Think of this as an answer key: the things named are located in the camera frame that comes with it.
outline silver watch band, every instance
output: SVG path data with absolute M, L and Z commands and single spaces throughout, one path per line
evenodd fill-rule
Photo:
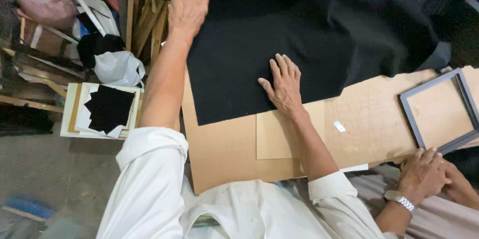
M 410 201 L 408 201 L 408 199 L 406 199 L 404 196 L 403 197 L 399 197 L 398 199 L 395 199 L 395 201 L 397 201 L 398 203 L 404 205 L 404 207 L 406 209 L 409 210 L 409 212 L 413 215 L 414 214 L 414 211 L 416 210 L 416 207 L 414 207 L 413 204 L 411 204 Z

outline hand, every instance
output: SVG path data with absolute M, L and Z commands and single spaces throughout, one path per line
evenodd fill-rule
M 258 83 L 266 90 L 270 101 L 289 118 L 294 118 L 296 115 L 306 112 L 299 93 L 301 72 L 298 67 L 289 57 L 279 54 L 276 54 L 276 61 L 270 59 L 270 65 L 274 78 L 274 89 L 272 89 L 268 80 L 258 79 Z
M 398 191 L 414 206 L 440 193 L 445 184 L 451 183 L 446 178 L 442 154 L 436 151 L 435 148 L 426 152 L 422 148 L 417 149 L 401 171 Z
M 205 21 L 208 3 L 209 0 L 171 0 L 168 5 L 169 36 L 179 36 L 191 45 Z
M 472 188 L 469 181 L 448 161 L 444 161 L 446 177 L 452 182 L 443 187 L 443 192 L 449 196 L 455 203 L 479 210 L 479 195 Z

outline watch face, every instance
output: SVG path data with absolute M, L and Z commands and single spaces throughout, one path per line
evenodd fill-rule
M 386 191 L 386 193 L 384 193 L 384 198 L 386 198 L 387 200 L 394 201 L 398 197 L 400 197 L 400 194 L 398 191 Z

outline gray frame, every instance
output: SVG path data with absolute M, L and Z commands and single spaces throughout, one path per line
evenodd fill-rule
M 439 83 L 442 83 L 446 80 L 453 79 L 453 78 L 456 80 L 456 83 L 462 98 L 462 102 L 464 103 L 464 106 L 466 107 L 466 110 L 468 111 L 469 118 L 471 119 L 474 130 L 464 134 L 463 136 L 457 139 L 454 139 L 453 141 L 447 144 L 442 145 L 440 148 L 437 149 L 437 151 L 443 154 L 446 154 L 453 150 L 458 149 L 460 146 L 467 144 L 468 142 L 476 138 L 479 138 L 479 120 L 478 120 L 479 113 L 478 113 L 476 104 L 474 103 L 474 100 L 472 99 L 471 92 L 466 82 L 466 78 L 464 77 L 464 74 L 462 73 L 462 70 L 456 69 L 399 95 L 399 99 L 404 108 L 404 112 L 406 113 L 406 116 L 408 118 L 412 132 L 414 133 L 414 136 L 416 138 L 416 142 L 418 146 L 423 149 L 426 149 L 425 144 L 424 144 L 424 141 L 422 140 L 421 133 L 419 132 L 419 128 L 416 124 L 416 119 L 414 119 L 414 115 L 412 114 L 411 107 L 409 106 L 408 98 L 423 90 L 426 90 Z

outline shirt sleeve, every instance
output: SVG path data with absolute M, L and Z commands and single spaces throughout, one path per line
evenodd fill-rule
M 180 193 L 187 150 L 183 134 L 172 129 L 130 131 L 117 155 L 121 174 L 96 238 L 182 238 Z
M 327 229 L 340 238 L 384 238 L 343 172 L 310 181 L 308 189 Z

